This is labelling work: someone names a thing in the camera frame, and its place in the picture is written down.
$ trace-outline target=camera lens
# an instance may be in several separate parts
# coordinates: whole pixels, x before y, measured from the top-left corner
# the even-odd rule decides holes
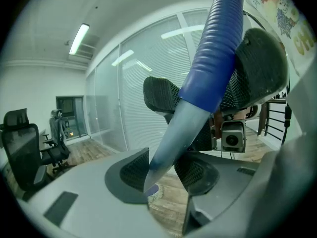
[[[238,142],[239,142],[239,140],[236,136],[230,135],[226,138],[226,143],[228,145],[235,146],[238,144]]]

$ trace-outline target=chair seat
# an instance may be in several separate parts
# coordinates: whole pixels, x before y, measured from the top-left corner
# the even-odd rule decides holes
[[[61,154],[58,148],[52,148],[50,149],[50,152],[54,156],[56,161],[61,161],[65,159],[65,157]],[[52,163],[52,159],[48,152],[42,152],[42,165],[49,165]]]

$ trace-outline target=camera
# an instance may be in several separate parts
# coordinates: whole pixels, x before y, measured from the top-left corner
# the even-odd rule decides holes
[[[221,150],[244,153],[246,148],[244,120],[224,121],[221,126]]]

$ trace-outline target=purple object on floor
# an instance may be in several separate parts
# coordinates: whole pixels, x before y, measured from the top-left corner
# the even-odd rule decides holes
[[[157,193],[159,190],[159,186],[154,184],[147,192],[145,192],[145,196],[152,196]]]

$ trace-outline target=metal railing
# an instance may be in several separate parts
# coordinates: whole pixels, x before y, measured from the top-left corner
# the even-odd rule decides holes
[[[272,110],[270,109],[270,104],[285,104],[285,111],[282,112],[282,111],[278,111],[278,110]],[[285,117],[285,121],[282,121],[282,120],[278,120],[278,119],[275,119],[275,118],[271,118],[269,117],[269,114],[270,112],[274,112],[274,113],[279,113],[279,114],[284,114],[284,117]],[[265,122],[265,130],[264,130],[264,136],[266,136],[267,134],[271,135],[272,137],[275,137],[276,139],[282,141],[282,144],[284,144],[285,142],[285,138],[286,138],[286,134],[287,134],[287,128],[289,127],[290,125],[290,119],[291,119],[291,114],[292,114],[292,110],[291,108],[289,107],[289,105],[287,104],[286,100],[283,100],[283,99],[272,99],[272,100],[269,100],[266,102],[266,122]],[[284,124],[284,127],[285,127],[285,130],[281,130],[279,128],[276,128],[269,123],[269,120],[273,120],[273,121],[277,121],[277,122],[281,122]],[[280,131],[280,132],[283,132],[284,135],[283,135],[283,138],[279,138],[278,136],[270,133],[268,131],[268,128],[273,128],[277,131]]]

